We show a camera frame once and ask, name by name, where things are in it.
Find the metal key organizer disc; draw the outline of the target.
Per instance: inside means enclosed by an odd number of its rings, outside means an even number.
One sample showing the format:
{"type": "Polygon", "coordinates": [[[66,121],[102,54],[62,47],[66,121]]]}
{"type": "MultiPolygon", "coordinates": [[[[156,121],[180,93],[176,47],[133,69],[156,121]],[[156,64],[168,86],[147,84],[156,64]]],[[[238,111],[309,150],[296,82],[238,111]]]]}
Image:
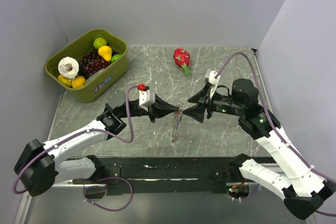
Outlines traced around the metal key organizer disc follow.
{"type": "Polygon", "coordinates": [[[177,142],[177,140],[179,139],[180,125],[181,125],[182,115],[183,115],[183,103],[179,102],[176,106],[178,107],[178,111],[175,111],[173,115],[173,127],[171,129],[172,143],[177,142]]]}

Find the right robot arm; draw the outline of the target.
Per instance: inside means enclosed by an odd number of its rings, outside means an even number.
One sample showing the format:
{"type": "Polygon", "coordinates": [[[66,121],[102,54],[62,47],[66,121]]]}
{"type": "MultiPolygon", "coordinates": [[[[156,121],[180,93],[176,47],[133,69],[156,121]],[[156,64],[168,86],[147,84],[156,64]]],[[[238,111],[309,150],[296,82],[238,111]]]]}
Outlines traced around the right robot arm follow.
{"type": "Polygon", "coordinates": [[[217,93],[207,82],[189,98],[193,107],[183,113],[200,123],[214,112],[237,116],[239,126],[271,155],[282,174],[239,154],[229,162],[230,177],[235,181],[255,181],[281,198],[295,217],[305,220],[335,193],[335,183],[306,166],[289,140],[282,141],[286,137],[284,128],[258,103],[258,96],[258,89],[248,79],[235,80],[229,95],[217,93]]]}

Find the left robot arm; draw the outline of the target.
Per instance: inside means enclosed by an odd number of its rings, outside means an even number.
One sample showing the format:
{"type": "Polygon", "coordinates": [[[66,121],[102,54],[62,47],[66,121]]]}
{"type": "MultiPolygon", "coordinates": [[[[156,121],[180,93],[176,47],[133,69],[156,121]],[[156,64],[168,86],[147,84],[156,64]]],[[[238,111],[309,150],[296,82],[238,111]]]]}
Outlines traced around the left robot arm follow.
{"type": "Polygon", "coordinates": [[[133,129],[128,139],[118,136],[126,126],[132,126],[131,122],[124,123],[123,118],[147,116],[155,122],[178,110],[177,106],[165,102],[151,90],[139,91],[138,99],[133,101],[129,100],[128,93],[117,91],[106,102],[103,113],[86,126],[51,141],[41,143],[34,139],[28,142],[14,167],[17,177],[13,192],[22,193],[17,190],[18,183],[22,183],[24,191],[32,197],[66,180],[83,178],[98,183],[104,176],[101,162],[95,156],[71,160],[73,154],[110,138],[132,143],[133,129]]]}

